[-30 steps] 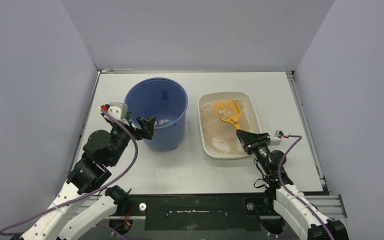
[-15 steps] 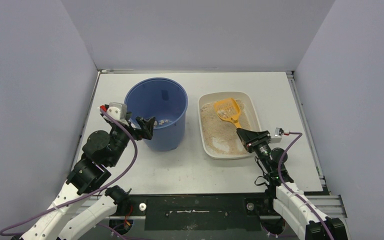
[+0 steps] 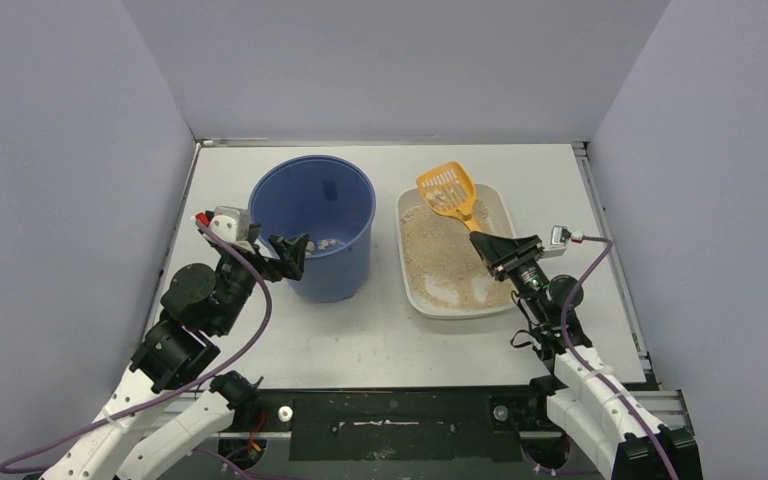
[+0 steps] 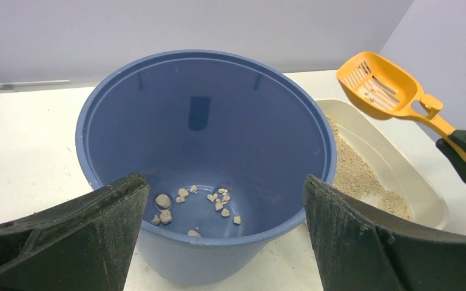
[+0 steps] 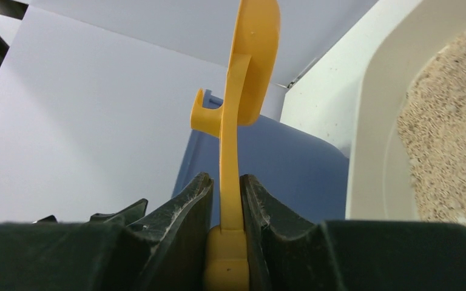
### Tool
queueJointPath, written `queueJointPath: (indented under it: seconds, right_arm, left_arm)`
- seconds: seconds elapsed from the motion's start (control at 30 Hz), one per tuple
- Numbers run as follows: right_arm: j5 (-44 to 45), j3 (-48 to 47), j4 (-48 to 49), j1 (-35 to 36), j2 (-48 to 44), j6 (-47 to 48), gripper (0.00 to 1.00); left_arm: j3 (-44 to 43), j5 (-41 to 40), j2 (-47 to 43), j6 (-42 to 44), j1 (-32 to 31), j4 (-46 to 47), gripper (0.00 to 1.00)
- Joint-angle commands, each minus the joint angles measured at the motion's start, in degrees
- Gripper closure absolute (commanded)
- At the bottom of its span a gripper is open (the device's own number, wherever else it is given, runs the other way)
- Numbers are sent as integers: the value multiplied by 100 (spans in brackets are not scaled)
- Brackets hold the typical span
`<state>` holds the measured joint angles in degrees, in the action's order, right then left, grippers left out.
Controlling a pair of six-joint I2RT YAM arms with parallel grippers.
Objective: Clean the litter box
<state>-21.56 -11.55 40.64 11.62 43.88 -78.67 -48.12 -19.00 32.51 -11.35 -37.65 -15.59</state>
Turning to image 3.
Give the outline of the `blue plastic bucket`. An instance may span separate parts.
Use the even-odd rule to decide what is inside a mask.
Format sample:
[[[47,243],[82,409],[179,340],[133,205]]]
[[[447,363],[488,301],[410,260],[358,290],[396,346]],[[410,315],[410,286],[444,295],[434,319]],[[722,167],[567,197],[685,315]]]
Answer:
[[[307,234],[314,251],[302,279],[291,283],[306,301],[354,296],[368,278],[376,193],[368,176],[338,157],[308,155],[279,164],[250,194],[248,211],[261,238]]]

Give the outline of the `yellow slotted litter scoop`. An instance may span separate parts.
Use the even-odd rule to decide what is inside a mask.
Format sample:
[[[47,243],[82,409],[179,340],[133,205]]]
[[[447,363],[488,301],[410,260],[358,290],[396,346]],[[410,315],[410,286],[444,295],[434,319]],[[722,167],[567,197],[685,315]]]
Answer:
[[[436,214],[456,219],[471,232],[481,227],[473,216],[477,199],[470,175],[457,162],[447,162],[416,179],[419,194]]]

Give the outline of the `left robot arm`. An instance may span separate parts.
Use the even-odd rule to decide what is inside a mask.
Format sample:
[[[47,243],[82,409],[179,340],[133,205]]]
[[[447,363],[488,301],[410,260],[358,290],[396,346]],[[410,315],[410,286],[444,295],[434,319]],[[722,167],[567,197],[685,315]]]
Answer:
[[[51,443],[70,446],[60,460],[48,467],[13,466],[43,453],[37,448],[4,461],[0,472],[41,479],[155,479],[255,402],[255,386],[229,367],[270,321],[268,283],[301,279],[309,237],[272,235],[273,254],[265,257],[256,244],[261,227],[245,210],[217,208],[193,222],[219,253],[217,265],[190,264],[173,275],[158,322],[96,419]],[[220,349],[213,338],[231,332],[256,287],[265,299],[260,325],[236,353],[215,365]]]

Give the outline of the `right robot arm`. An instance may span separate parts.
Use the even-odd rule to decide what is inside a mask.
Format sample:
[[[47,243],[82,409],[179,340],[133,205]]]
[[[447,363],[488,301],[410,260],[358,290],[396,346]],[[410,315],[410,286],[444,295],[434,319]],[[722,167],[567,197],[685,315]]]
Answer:
[[[581,277],[548,278],[539,262],[570,243],[603,247]],[[532,382],[544,418],[558,427],[604,479],[700,479],[699,447],[685,427],[651,413],[616,377],[584,333],[576,309],[583,284],[613,247],[557,226],[551,248],[539,236],[508,238],[474,231],[469,241],[491,277],[513,286],[512,300],[528,322],[529,345],[548,370]]]

